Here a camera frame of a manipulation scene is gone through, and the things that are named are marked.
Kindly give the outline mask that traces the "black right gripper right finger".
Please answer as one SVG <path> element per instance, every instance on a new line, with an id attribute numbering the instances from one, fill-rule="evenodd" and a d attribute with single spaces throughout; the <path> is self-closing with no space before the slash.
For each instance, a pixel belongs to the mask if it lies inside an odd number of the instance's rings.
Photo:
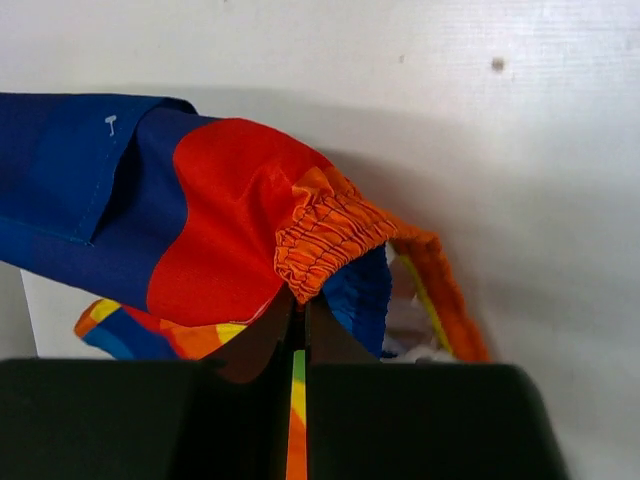
<path id="1" fill-rule="evenodd" d="M 308 304 L 312 479 L 565 479 L 542 397 L 519 367 L 384 363 Z"/>

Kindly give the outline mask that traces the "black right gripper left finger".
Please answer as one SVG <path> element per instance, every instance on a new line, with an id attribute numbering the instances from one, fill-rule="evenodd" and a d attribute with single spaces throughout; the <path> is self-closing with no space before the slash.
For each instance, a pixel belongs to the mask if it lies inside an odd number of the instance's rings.
<path id="1" fill-rule="evenodd" d="M 2 477 L 283 478 L 293 310 L 280 290 L 200 361 L 3 361 Z"/>

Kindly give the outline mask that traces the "rainbow striped shorts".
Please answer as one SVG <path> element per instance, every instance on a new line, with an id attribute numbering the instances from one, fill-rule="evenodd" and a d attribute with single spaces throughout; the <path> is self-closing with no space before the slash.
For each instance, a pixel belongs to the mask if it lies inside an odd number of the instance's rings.
<path id="1" fill-rule="evenodd" d="M 200 361 L 287 289 L 286 474 L 307 464 L 308 304 L 384 363 L 485 363 L 435 233 L 368 201 L 321 153 L 183 100 L 1 97 L 1 258 L 97 296 L 105 361 Z"/>

